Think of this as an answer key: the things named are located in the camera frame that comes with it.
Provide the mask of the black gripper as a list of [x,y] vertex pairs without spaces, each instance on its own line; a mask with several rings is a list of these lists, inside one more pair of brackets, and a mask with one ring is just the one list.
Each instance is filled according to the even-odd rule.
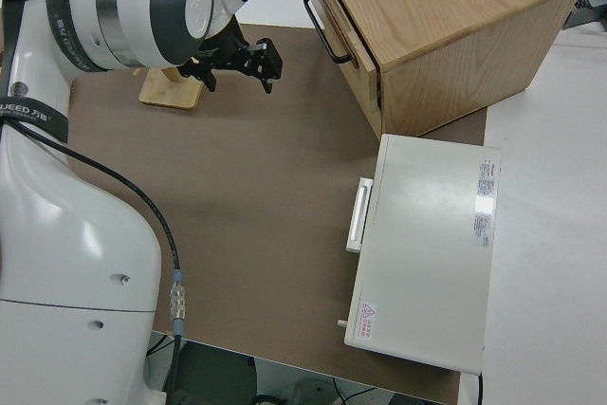
[[202,42],[192,58],[179,67],[179,74],[185,78],[194,76],[210,92],[214,92],[217,81],[212,70],[235,70],[260,79],[264,90],[270,94],[273,83],[281,79],[283,60],[269,38],[259,40],[258,44],[262,47],[259,72],[255,64],[248,64],[251,55],[246,50],[248,41],[240,25],[227,24],[217,34]]

